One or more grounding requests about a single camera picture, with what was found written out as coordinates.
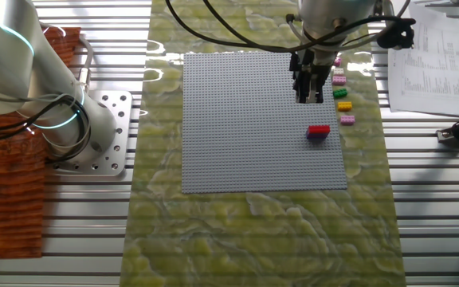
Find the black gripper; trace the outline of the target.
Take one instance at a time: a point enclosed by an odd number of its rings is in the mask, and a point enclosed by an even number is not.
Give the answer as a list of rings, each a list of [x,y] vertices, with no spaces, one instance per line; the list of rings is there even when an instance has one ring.
[[[296,91],[296,102],[322,104],[325,77],[331,72],[330,65],[316,63],[311,50],[300,50],[291,54],[289,70],[293,72],[293,89]],[[308,92],[308,75],[311,75]]]

